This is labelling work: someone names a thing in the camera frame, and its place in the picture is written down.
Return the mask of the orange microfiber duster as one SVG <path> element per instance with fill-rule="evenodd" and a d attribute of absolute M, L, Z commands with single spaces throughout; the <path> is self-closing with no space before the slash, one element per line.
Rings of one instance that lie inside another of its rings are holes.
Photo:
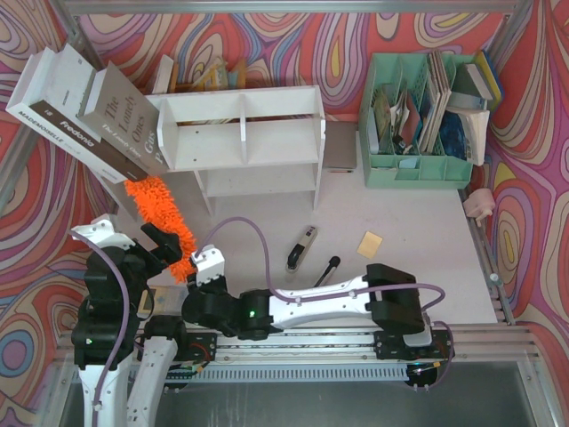
<path fill-rule="evenodd" d="M 189 259 L 197 250 L 196 240 L 165 182 L 158 176 L 148 176 L 142 181 L 125 181 L 124 188 L 126 194 L 133 198 L 137 211 L 145 222 L 151 222 L 161 231 L 178 236 L 182 258 L 169 270 L 177 284 L 185 282 L 195 272 Z"/>

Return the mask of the black silver pen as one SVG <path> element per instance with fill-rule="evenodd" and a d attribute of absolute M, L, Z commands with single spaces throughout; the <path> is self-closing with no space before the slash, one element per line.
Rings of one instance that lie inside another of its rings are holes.
<path fill-rule="evenodd" d="M 317 282 L 314 284 L 314 287 L 324 286 L 329 281 L 332 274 L 336 271 L 340 263 L 341 263 L 341 258 L 339 256 L 335 255 L 331 257 L 323 273 L 320 275 Z"/>

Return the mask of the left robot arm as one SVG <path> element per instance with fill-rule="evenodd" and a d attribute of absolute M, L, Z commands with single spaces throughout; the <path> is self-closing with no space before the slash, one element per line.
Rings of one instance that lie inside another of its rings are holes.
<path fill-rule="evenodd" d="M 72 331 L 87 426 L 155 425 L 167 373 L 188 345 L 181 317 L 139 315 L 148 280 L 182 258 L 176 234 L 151 223 L 142 230 L 154 249 L 116 231 L 107 215 L 70 231 L 92 249 L 84 274 L 88 295 Z"/>

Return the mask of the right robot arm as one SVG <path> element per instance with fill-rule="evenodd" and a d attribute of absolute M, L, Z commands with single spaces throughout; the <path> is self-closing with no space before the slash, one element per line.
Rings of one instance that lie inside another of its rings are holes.
<path fill-rule="evenodd" d="M 362 276 L 302 290 L 254 289 L 238 297 L 221 275 L 188 289 L 182 319 L 243 341 L 263 341 L 295 326 L 337 318 L 370 319 L 380 335 L 406 350 L 434 343 L 427 310 L 445 298 L 439 286 L 419 284 L 413 275 L 374 263 Z"/>

